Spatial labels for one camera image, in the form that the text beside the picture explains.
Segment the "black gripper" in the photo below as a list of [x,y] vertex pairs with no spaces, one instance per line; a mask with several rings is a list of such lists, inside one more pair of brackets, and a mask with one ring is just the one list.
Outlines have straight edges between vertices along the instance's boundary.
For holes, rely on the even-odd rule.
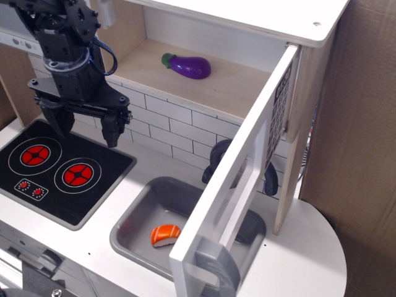
[[102,134],[108,148],[118,145],[125,124],[131,121],[129,98],[111,87],[105,76],[90,63],[66,67],[64,63],[47,65],[51,77],[32,79],[28,87],[55,133],[67,137],[74,125],[74,114],[101,119]]

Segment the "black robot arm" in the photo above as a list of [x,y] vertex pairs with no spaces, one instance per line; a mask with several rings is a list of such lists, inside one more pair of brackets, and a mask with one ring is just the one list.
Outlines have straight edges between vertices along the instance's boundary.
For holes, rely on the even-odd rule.
[[28,87],[55,133],[66,137],[75,114],[99,118],[109,148],[118,144],[131,121],[129,98],[106,82],[118,60],[105,69],[102,51],[112,49],[100,41],[98,12],[85,1],[1,1],[13,9],[24,27],[39,43],[42,61],[51,77],[32,79]]

